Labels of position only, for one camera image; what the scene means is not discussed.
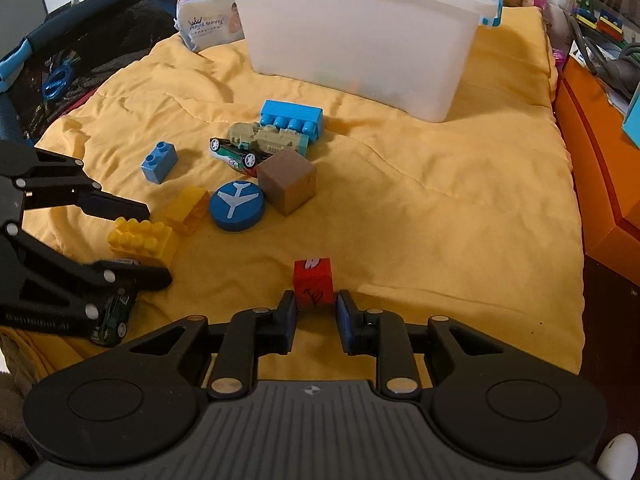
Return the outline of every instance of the toy tank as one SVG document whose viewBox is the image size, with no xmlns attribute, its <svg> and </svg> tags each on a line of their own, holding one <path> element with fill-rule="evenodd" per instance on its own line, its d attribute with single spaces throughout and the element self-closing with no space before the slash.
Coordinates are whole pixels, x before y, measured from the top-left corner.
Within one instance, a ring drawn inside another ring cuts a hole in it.
<svg viewBox="0 0 640 480">
<path fill-rule="evenodd" d="M 260 126 L 259 123 L 236 123 L 229 127 L 229 140 L 238 148 L 261 150 L 265 153 L 278 153 L 286 147 L 292 147 L 300 155 L 306 155 L 309 138 L 294 130 L 279 130 L 272 124 Z"/>
</svg>

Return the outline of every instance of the brown wooden cube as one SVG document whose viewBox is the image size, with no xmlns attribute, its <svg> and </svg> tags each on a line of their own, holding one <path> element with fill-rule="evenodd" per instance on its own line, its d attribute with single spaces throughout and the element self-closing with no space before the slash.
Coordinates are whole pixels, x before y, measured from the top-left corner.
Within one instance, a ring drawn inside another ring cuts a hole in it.
<svg viewBox="0 0 640 480">
<path fill-rule="evenodd" d="M 271 155 L 256 171 L 265 198 L 284 216 L 316 194 L 316 167 L 292 148 Z"/>
</svg>

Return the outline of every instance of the red block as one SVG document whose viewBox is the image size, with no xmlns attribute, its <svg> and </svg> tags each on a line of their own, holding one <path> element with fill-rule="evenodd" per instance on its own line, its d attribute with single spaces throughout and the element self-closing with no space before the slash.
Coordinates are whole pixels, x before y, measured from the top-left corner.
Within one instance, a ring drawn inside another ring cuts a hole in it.
<svg viewBox="0 0 640 480">
<path fill-rule="evenodd" d="M 622 41 L 622 39 L 624 38 L 624 35 L 621 32 L 611 27 L 609 23 L 603 22 L 602 20 L 598 20 L 598 30 L 604 32 L 604 34 L 606 34 L 610 38 L 613 38 L 615 41 Z"/>
<path fill-rule="evenodd" d="M 329 258 L 297 260 L 293 267 L 293 291 L 299 308 L 334 302 L 334 280 Z"/>
</svg>

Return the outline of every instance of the orange furniture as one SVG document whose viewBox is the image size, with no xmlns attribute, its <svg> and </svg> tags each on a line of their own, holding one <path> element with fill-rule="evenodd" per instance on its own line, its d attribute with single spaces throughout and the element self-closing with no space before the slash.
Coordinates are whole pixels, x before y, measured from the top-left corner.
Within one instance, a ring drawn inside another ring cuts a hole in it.
<svg viewBox="0 0 640 480">
<path fill-rule="evenodd" d="M 640 150 L 597 79 L 574 59 L 555 110 L 574 165 L 585 254 L 640 285 Z"/>
</svg>

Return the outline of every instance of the red cube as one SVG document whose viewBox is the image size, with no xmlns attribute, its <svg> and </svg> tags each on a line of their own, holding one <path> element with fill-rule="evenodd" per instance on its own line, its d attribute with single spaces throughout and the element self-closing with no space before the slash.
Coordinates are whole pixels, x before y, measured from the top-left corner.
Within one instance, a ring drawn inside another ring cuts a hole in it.
<svg viewBox="0 0 640 480">
<path fill-rule="evenodd" d="M 293 267 L 293 291 L 299 308 L 334 302 L 334 280 L 329 258 L 297 260 Z"/>
</svg>

